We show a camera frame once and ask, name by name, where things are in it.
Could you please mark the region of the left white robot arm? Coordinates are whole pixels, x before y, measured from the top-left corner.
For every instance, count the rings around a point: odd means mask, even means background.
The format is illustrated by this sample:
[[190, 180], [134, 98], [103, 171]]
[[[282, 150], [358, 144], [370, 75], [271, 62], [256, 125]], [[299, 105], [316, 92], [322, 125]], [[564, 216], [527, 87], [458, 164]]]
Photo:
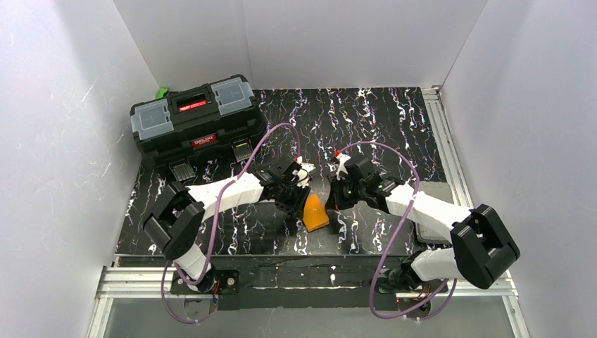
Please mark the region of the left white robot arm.
[[289, 161], [264, 163], [241, 175], [203, 185], [169, 184], [142, 219], [142, 228], [164, 258], [175, 264], [179, 279], [198, 293], [216, 284], [210, 261], [214, 239], [208, 251], [196, 244], [200, 225], [216, 220], [223, 211], [262, 201], [274, 205], [290, 218], [301, 217], [310, 194], [311, 163]]

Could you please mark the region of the orange card holder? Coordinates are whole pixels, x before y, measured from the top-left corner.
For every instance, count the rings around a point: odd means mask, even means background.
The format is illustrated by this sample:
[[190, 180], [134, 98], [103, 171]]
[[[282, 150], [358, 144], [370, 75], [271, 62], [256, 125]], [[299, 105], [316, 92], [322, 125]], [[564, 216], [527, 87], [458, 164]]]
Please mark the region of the orange card holder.
[[302, 216], [307, 232], [313, 232], [329, 225], [329, 216], [317, 194], [310, 194], [305, 202]]

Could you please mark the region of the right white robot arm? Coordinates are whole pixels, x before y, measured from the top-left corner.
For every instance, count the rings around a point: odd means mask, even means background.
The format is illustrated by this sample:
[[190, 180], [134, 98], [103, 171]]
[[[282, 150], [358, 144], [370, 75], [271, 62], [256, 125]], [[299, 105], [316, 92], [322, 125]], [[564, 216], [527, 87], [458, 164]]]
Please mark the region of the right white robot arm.
[[448, 249], [416, 251], [400, 267], [383, 270], [380, 286], [415, 288], [432, 280], [464, 279], [488, 289], [520, 258], [520, 249], [494, 208], [458, 206], [416, 192], [395, 177], [383, 178], [365, 156], [337, 153], [332, 162], [326, 209], [346, 210], [363, 201], [426, 227], [450, 244]]

